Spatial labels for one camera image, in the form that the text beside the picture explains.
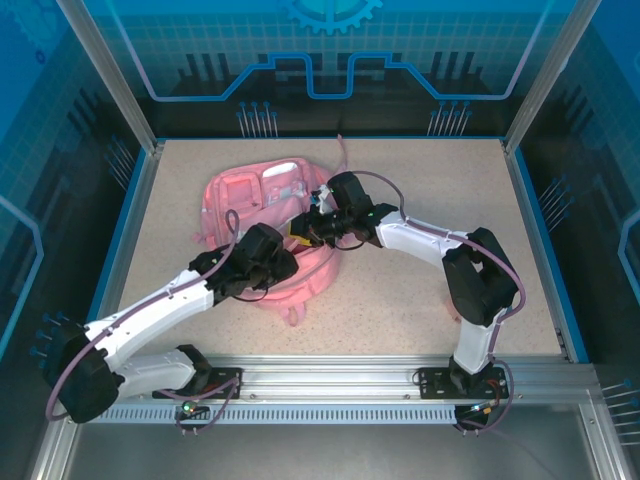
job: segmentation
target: glass panel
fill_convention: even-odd
[[[159,136],[503,135],[573,0],[87,5]]]
[[[638,3],[602,2],[521,145],[605,386],[640,384],[638,18]]]
[[[19,411],[0,457],[22,478],[49,391],[42,319],[85,321],[140,147],[55,2],[1,5],[0,404]]]

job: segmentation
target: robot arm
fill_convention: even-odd
[[[116,399],[139,393],[159,389],[180,390],[189,395],[201,392],[211,367],[192,346],[181,346],[162,355],[130,357],[192,315],[240,295],[246,288],[265,290],[294,275],[298,265],[282,241],[273,228],[254,225],[211,276],[205,274],[221,261],[226,246],[200,254],[166,286],[125,310],[85,327],[69,323],[58,328],[43,372],[51,387],[81,351],[107,333],[63,379],[58,398],[71,418],[77,423],[87,422]],[[125,315],[126,321],[116,323]]]
[[[352,172],[331,178],[328,186],[338,209],[323,214],[312,205],[291,222],[290,234],[312,246],[334,247],[337,239],[355,234],[362,242],[409,253],[443,271],[461,317],[460,338],[450,362],[451,380],[461,393],[468,392],[490,363],[494,330],[518,288],[491,259],[456,238],[484,247],[510,267],[495,236],[483,228],[468,234],[405,219],[392,205],[374,205]]]

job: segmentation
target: vertical frame bar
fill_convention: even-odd
[[[513,119],[505,137],[507,153],[515,152],[538,114],[551,88],[564,70],[569,57],[587,29],[589,22],[598,9],[601,0],[576,0],[564,27],[547,56],[531,90],[522,102],[522,106]]]
[[[156,137],[87,7],[79,0],[57,2],[136,139],[153,154],[158,143]]]

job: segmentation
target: speckled tabletop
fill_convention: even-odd
[[[346,140],[350,169],[392,179],[407,213],[453,230],[492,230],[527,289],[525,309],[501,330],[496,352],[560,352],[549,308],[498,140]],[[202,251],[202,193],[227,168],[304,157],[335,169],[336,140],[170,140],[166,142],[129,269],[121,307],[166,284]],[[374,202],[397,204],[375,179]],[[277,313],[227,300],[158,337],[144,352],[192,343],[205,354],[447,354],[459,324],[447,312],[444,275],[390,250],[365,246],[343,255],[334,284],[307,303],[297,327]]]

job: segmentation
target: blue trim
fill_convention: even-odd
[[[133,196],[136,192],[136,189],[138,188],[138,182],[140,181],[140,174],[142,173],[142,167],[145,163],[145,157],[146,152],[143,148],[141,148],[140,153],[138,154],[138,160],[136,161],[136,166],[133,169],[133,174],[131,175],[131,181],[129,182],[127,194],[124,197],[124,202],[122,204],[122,208],[120,209],[118,223],[116,223],[116,228],[113,231],[113,236],[111,237],[111,243],[109,244],[107,257],[105,258],[104,265],[102,267],[102,273],[100,273],[100,279],[98,280],[96,291],[93,294],[93,300],[91,302],[91,307],[89,308],[89,314],[87,315],[88,322],[97,320],[98,310],[100,309],[100,304],[102,303],[102,297],[104,297],[104,292],[107,288],[107,282],[109,281],[111,271],[113,270],[116,253],[118,252],[118,247],[120,246],[120,240],[122,238],[124,226],[127,223],[127,217],[129,216],[129,211],[131,210]]]
[[[131,55],[131,59],[138,70],[138,74],[144,84],[149,96],[155,100],[156,102],[223,102],[227,100],[233,92],[235,92],[240,85],[254,72],[261,70],[276,70],[276,60],[279,59],[299,59],[303,60],[305,63],[305,72],[306,72],[306,85],[307,85],[307,94],[310,98],[314,100],[346,100],[353,95],[354,90],[354,79],[355,79],[355,62],[358,59],[383,59],[384,60],[384,68],[388,69],[401,69],[406,70],[409,74],[411,74],[415,80],[427,91],[429,92],[433,98],[436,100],[490,100],[490,101],[502,101],[509,96],[513,92],[516,83],[524,69],[524,66],[529,58],[531,51],[540,35],[542,27],[544,26],[547,17],[549,16],[556,0],[547,0],[544,9],[540,13],[540,18],[527,42],[527,46],[522,53],[522,57],[516,66],[511,80],[509,81],[509,85],[507,89],[502,94],[446,94],[438,92],[431,83],[424,77],[422,73],[416,68],[413,63],[410,62],[397,62],[393,60],[393,52],[388,51],[372,51],[372,52],[356,52],[352,53],[349,56],[349,60],[347,61],[347,85],[344,93],[316,93],[314,86],[314,78],[313,78],[313,61],[311,60],[311,56],[304,52],[277,52],[277,53],[268,53],[267,54],[267,62],[266,63],[253,63],[248,65],[241,73],[238,75],[235,80],[227,87],[227,89],[221,95],[201,95],[201,96],[160,96],[156,93],[155,89],[151,85],[151,80],[149,79],[147,72],[142,65],[142,61],[138,56],[131,39],[129,38],[129,34],[127,33],[126,28],[124,27],[118,12],[116,11],[113,0],[106,0],[107,7],[113,16],[113,20],[122,35],[122,39],[125,43],[127,50],[129,51],[129,55]]]
[[[555,251],[553,250],[553,245],[551,244],[551,237],[549,236],[549,232],[547,231],[547,227],[545,226],[544,218],[542,217],[542,211],[540,210],[540,205],[538,204],[536,193],[533,190],[533,183],[531,182],[529,170],[527,169],[527,166],[524,162],[524,157],[522,156],[520,147],[516,149],[515,154],[516,161],[518,162],[518,168],[520,169],[520,173],[522,174],[524,187],[527,191],[527,196],[529,197],[529,203],[531,204],[531,209],[533,210],[533,216],[536,220],[536,224],[538,225],[538,230],[540,231],[542,246],[544,248],[547,259],[549,260],[551,275],[553,276],[553,280],[558,291],[558,297],[560,297],[560,305],[567,321],[569,335],[571,336],[570,341],[576,351],[577,358],[575,358],[575,360],[579,363],[589,363],[589,356],[587,355],[587,350],[584,346],[582,335],[580,334],[580,328],[578,327],[578,322],[573,312],[571,301],[569,300],[569,293],[567,292],[567,287],[564,284],[562,273],[560,272],[560,266],[558,265],[558,259],[556,258]]]
[[[335,136],[319,136],[319,137],[279,137],[277,140],[323,140],[323,139],[335,139]],[[468,137],[434,137],[433,135],[354,135],[349,137],[344,137],[345,140],[504,140],[504,136],[501,135],[487,135],[487,136],[473,136],[470,135]],[[184,137],[160,137],[158,138],[159,142],[166,142],[167,140],[180,140],[182,142],[188,140],[260,140],[260,137],[257,138],[238,138],[238,137],[192,137],[192,138],[184,138]],[[276,139],[267,139],[262,138],[262,140],[276,140]]]
[[[636,274],[631,267],[631,263],[627,258],[627,243],[629,243],[629,231],[631,228],[640,222],[640,210],[633,212],[622,224],[622,232],[620,233],[620,243],[618,243],[618,258],[624,269],[624,273],[627,275],[629,284],[633,290],[633,294],[636,296],[636,300],[640,303],[640,283],[636,278]]]
[[[36,275],[38,275],[38,270],[40,270],[40,265],[42,265],[42,261],[44,260],[44,247],[42,246],[42,235],[40,234],[40,227],[35,222],[35,220],[33,220],[29,215],[24,213],[2,195],[0,195],[0,206],[9,210],[9,213],[11,215],[16,217],[20,223],[31,230],[31,234],[33,235],[33,243],[36,247],[36,258],[31,264],[29,275],[27,275],[27,278],[24,281],[24,285],[22,285],[22,288],[20,289],[20,295],[18,295],[18,299],[16,300],[16,304],[13,306],[13,310],[11,312],[11,316],[9,317],[9,321],[7,322],[7,326],[2,333],[2,338],[0,338],[0,361],[2,361],[4,352],[7,350],[7,346],[9,345],[9,340],[11,339],[11,336],[13,335],[13,332],[16,328],[16,324],[18,323],[18,318],[22,313],[24,304],[27,301],[27,297],[29,297],[31,288],[33,287],[33,282],[36,279]]]

